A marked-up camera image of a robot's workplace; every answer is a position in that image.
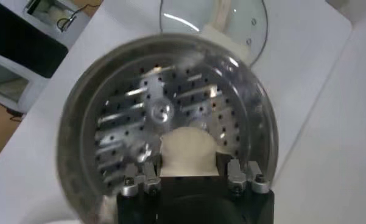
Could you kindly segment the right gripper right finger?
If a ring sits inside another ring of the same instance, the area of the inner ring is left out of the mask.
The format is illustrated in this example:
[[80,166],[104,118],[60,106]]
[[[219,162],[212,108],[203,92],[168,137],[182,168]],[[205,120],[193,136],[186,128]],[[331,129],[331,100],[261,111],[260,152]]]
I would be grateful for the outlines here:
[[250,183],[250,189],[257,194],[267,194],[270,191],[270,181],[261,172],[256,161],[247,163],[246,171],[241,169],[238,159],[231,159],[227,164],[228,188],[235,194],[241,195]]

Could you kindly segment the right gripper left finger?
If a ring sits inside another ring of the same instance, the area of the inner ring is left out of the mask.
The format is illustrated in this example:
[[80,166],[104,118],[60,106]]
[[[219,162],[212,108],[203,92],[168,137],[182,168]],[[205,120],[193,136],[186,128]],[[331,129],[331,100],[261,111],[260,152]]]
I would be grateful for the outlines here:
[[150,196],[158,195],[161,191],[161,178],[157,176],[153,163],[144,163],[142,172],[134,164],[129,164],[124,172],[124,183],[120,194],[124,197],[134,197],[139,193],[139,187]]

